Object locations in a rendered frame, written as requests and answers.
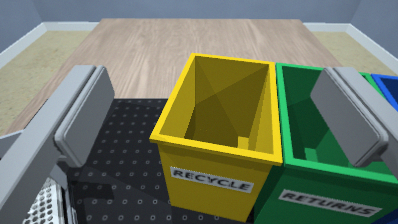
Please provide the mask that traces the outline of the yellow recycle bin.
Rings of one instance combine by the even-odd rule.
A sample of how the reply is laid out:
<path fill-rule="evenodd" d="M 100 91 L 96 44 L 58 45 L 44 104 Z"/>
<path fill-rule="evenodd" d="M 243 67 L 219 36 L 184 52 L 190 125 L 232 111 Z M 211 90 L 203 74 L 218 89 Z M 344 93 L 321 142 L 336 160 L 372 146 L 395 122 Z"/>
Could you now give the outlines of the yellow recycle bin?
<path fill-rule="evenodd" d="M 246 222 L 282 165 L 274 62 L 191 53 L 149 140 L 171 206 Z"/>

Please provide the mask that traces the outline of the green bin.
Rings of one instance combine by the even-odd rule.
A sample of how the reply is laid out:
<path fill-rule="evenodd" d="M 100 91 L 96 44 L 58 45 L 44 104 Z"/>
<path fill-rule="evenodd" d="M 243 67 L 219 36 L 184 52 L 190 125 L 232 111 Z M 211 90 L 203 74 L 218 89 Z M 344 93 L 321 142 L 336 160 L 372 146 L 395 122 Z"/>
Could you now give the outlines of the green bin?
<path fill-rule="evenodd" d="M 283 163 L 257 197 L 254 224 L 371 224 L 397 209 L 389 168 L 353 167 L 312 101 L 323 68 L 276 62 L 275 70 Z"/>

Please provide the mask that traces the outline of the blue bin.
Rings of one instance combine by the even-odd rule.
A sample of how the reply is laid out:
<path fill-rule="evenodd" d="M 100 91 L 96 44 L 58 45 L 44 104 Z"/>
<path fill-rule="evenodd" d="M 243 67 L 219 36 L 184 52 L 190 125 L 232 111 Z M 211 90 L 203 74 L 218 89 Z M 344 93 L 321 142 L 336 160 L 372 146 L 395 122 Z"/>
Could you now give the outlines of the blue bin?
<path fill-rule="evenodd" d="M 379 74 L 371 74 L 370 76 L 387 102 L 398 112 L 398 77 Z M 398 224 L 398 208 L 371 224 Z"/>

